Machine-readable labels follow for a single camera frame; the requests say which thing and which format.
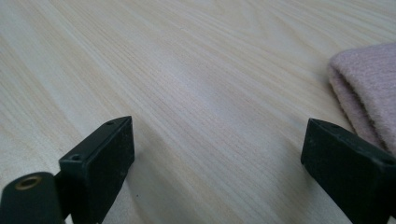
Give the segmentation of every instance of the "wood grain surface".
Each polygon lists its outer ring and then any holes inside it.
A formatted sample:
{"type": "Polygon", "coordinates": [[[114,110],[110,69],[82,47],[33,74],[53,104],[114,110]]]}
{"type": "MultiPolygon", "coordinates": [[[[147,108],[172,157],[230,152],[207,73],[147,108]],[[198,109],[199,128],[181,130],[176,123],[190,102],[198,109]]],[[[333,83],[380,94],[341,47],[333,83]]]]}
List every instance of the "wood grain surface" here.
{"type": "Polygon", "coordinates": [[[105,223],[349,223],[306,123],[351,130],[327,62],[395,40],[394,0],[0,0],[0,187],[131,115],[105,223]]]}

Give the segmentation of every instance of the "pink towel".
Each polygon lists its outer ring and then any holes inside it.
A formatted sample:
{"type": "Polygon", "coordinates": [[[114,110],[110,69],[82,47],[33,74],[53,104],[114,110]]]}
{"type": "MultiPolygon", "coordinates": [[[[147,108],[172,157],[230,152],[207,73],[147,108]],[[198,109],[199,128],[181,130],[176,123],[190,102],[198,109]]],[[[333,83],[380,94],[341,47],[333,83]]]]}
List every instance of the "pink towel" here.
{"type": "Polygon", "coordinates": [[[332,57],[330,71],[356,133],[396,155],[396,43],[341,52],[332,57]]]}

